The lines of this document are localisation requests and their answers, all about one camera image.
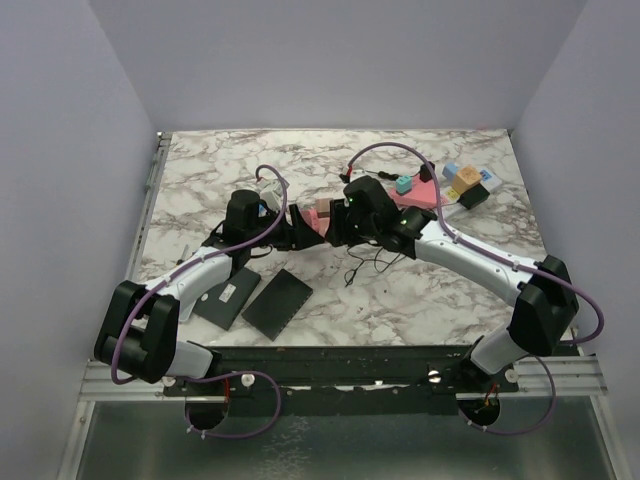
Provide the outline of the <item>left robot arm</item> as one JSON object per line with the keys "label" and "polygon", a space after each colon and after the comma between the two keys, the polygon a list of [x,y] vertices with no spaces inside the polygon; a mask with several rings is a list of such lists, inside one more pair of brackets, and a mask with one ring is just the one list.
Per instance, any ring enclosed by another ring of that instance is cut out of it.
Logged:
{"label": "left robot arm", "polygon": [[319,245],[325,238],[295,205],[267,209],[258,193],[232,193],[220,234],[211,233],[183,263],[146,283],[121,282],[94,347],[94,357],[111,368],[111,380],[124,385],[135,379],[155,383],[164,376],[186,377],[195,392],[206,395],[220,385],[221,371],[205,347],[177,340],[179,320],[197,300],[241,270],[257,247],[283,251]]}

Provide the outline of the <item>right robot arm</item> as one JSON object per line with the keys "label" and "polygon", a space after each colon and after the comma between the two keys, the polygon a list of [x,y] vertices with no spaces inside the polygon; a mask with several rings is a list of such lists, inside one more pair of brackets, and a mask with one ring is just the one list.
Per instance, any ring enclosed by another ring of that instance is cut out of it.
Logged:
{"label": "right robot arm", "polygon": [[508,254],[450,228],[437,213],[399,208],[370,176],[347,184],[330,203],[326,240],[333,246],[373,241],[413,260],[447,268],[489,290],[513,313],[477,340],[459,367],[461,383],[481,391],[500,370],[528,355],[549,356],[578,312],[566,265]]}

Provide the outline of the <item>pink square plug adapter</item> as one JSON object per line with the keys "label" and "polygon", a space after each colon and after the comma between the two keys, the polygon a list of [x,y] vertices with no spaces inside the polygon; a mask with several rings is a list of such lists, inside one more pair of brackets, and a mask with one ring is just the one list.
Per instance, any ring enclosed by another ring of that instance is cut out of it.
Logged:
{"label": "pink square plug adapter", "polygon": [[319,228],[319,217],[316,209],[308,209],[301,212],[305,222],[314,230]]}

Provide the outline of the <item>beige pink USB charger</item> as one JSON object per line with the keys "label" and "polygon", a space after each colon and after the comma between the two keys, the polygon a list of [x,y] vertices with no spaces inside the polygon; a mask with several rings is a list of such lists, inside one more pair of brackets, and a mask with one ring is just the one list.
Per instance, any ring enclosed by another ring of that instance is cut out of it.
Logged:
{"label": "beige pink USB charger", "polygon": [[331,214],[331,199],[319,198],[315,202],[315,209],[319,218],[329,218]]}

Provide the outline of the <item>pink cube socket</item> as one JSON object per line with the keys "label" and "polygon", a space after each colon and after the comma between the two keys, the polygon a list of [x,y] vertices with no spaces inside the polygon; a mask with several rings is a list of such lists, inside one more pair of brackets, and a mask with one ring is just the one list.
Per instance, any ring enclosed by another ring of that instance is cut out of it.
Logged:
{"label": "pink cube socket", "polygon": [[312,228],[321,237],[325,238],[330,226],[331,220],[329,217],[314,217],[312,219]]}

